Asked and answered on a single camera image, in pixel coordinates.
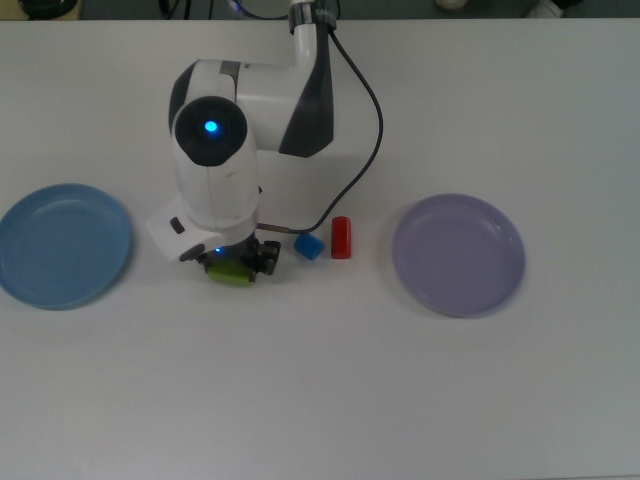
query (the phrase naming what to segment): blue light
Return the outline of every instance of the blue light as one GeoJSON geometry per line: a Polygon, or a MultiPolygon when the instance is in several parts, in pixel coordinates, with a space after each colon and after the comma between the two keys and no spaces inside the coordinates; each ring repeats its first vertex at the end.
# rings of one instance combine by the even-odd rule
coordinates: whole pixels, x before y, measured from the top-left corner
{"type": "Polygon", "coordinates": [[[218,124],[213,120],[208,120],[204,124],[204,129],[209,133],[213,133],[218,129],[218,124]]]}

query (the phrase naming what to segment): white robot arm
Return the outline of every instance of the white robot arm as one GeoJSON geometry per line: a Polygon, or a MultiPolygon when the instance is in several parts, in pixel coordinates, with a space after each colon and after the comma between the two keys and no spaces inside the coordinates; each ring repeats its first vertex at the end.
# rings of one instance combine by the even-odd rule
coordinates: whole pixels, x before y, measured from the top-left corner
{"type": "Polygon", "coordinates": [[[254,235],[256,150],[309,157],[333,140],[335,15],[324,0],[292,0],[289,24],[293,66],[199,60],[176,81],[169,129],[180,195],[147,222],[170,260],[242,258],[273,272],[279,244],[265,250],[254,235]]]}

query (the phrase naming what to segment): green object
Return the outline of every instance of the green object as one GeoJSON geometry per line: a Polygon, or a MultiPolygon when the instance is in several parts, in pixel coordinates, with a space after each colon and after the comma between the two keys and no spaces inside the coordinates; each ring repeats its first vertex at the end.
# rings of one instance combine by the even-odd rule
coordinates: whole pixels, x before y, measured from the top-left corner
{"type": "Polygon", "coordinates": [[[238,287],[251,284],[253,272],[239,260],[222,260],[209,265],[207,274],[211,280],[238,287]]]}

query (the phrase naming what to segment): wire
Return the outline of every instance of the wire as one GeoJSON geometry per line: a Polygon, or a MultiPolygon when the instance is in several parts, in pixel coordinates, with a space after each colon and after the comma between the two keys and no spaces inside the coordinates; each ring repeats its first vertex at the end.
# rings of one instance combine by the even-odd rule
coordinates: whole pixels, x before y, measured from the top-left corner
{"type": "Polygon", "coordinates": [[[367,82],[367,79],[364,78],[364,75],[362,75],[362,72],[360,72],[360,69],[358,69],[358,67],[353,62],[353,60],[351,60],[351,57],[349,57],[349,54],[346,52],[346,50],[338,40],[338,37],[336,37],[336,34],[334,32],[329,32],[329,35],[331,36],[331,40],[333,40],[333,43],[335,44],[340,54],[343,56],[343,58],[346,60],[346,62],[349,64],[349,66],[353,70],[353,73],[356,74],[356,76],[358,77],[358,79],[360,80],[364,88],[367,90],[367,93],[369,94],[369,96],[371,97],[371,101],[373,102],[373,106],[376,108],[376,113],[378,114],[378,138],[376,140],[375,147],[373,147],[373,151],[371,152],[371,155],[369,156],[367,163],[364,164],[360,172],[353,178],[353,180],[351,180],[347,184],[346,187],[342,189],[342,191],[333,200],[333,202],[331,202],[329,207],[322,214],[322,216],[320,217],[320,220],[318,220],[313,226],[309,228],[304,228],[301,230],[296,230],[288,227],[280,227],[277,225],[258,224],[258,228],[261,230],[269,230],[269,231],[280,232],[280,233],[291,233],[294,235],[302,235],[305,233],[311,233],[314,230],[318,229],[318,227],[320,227],[320,225],[322,225],[324,221],[327,219],[327,217],[329,216],[331,211],[334,209],[334,207],[338,204],[338,202],[342,200],[342,197],[344,197],[347,194],[347,192],[351,190],[351,188],[356,183],[358,183],[358,181],[362,178],[362,176],[367,172],[367,170],[375,160],[376,156],[378,155],[378,150],[380,150],[380,144],[382,143],[382,136],[384,134],[384,116],[382,115],[382,108],[380,107],[378,98],[376,97],[375,92],[369,85],[369,82],[367,82]]]}
{"type": "Polygon", "coordinates": [[[171,17],[173,17],[173,13],[176,11],[176,8],[178,8],[179,4],[180,0],[176,0],[176,3],[174,3],[173,7],[171,7],[171,10],[169,10],[169,13],[167,14],[165,20],[171,20],[171,17]]]}
{"type": "Polygon", "coordinates": [[[244,15],[247,18],[252,18],[254,20],[287,20],[289,18],[289,15],[281,15],[279,17],[261,17],[260,15],[256,15],[255,13],[251,13],[249,10],[244,8],[240,4],[240,0],[230,0],[230,1],[234,5],[233,8],[235,10],[237,10],[238,12],[240,12],[242,15],[244,15]]]}

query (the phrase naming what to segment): purple plate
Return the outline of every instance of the purple plate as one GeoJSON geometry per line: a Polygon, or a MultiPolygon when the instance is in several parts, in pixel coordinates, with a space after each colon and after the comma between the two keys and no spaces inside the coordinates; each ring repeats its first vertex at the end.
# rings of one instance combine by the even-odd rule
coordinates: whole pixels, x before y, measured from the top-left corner
{"type": "Polygon", "coordinates": [[[400,221],[392,254],[407,289],[427,307],[454,317],[493,310],[524,274],[516,228],[500,210],[468,195],[420,201],[400,221]]]}

